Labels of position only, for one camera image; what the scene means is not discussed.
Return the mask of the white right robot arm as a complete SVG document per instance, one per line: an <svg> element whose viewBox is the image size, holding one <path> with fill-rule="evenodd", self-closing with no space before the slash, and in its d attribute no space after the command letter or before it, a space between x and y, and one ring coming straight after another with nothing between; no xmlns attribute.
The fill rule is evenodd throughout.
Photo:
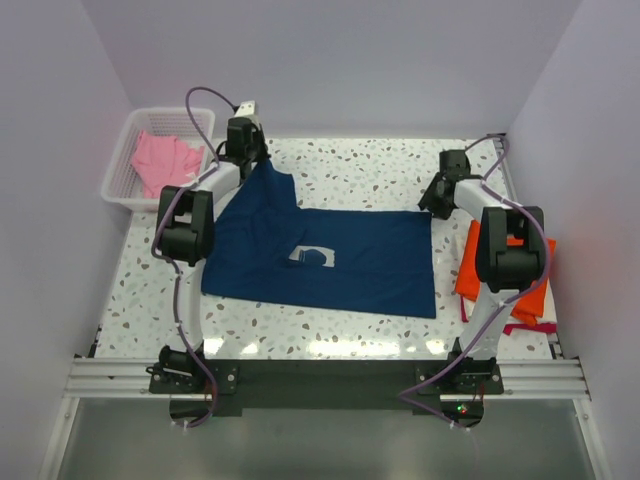
<svg viewBox="0 0 640 480"><path fill-rule="evenodd" d="M467 153L445 150L418 206L447 220L460 209L479 223L475 270L480 289L469 323L458 337L462 357L488 361L497 355L502 331L517 301L543 285L551 249L544 214L495 192L471 172Z"/></svg>

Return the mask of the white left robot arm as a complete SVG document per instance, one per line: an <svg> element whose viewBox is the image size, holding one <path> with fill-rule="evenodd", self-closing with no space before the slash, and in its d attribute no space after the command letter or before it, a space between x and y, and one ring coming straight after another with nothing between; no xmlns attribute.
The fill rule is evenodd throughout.
<svg viewBox="0 0 640 480"><path fill-rule="evenodd" d="M214 247L214 203L245 180L255 163L269 157L258 115L237 110L228 120L224 153L211 149L213 160L182 186L162 189L151 252L174 270L172 320L178 340L174 348L188 357L203 344L199 294L204 260Z"/></svg>

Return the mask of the navy blue printed t-shirt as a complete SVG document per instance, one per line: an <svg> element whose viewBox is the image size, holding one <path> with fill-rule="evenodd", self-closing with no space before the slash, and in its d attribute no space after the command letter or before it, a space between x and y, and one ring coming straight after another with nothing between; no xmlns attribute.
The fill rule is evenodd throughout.
<svg viewBox="0 0 640 480"><path fill-rule="evenodd" d="M266 161L219 215L201 291L432 319L431 239L428 213L301 208L292 176Z"/></svg>

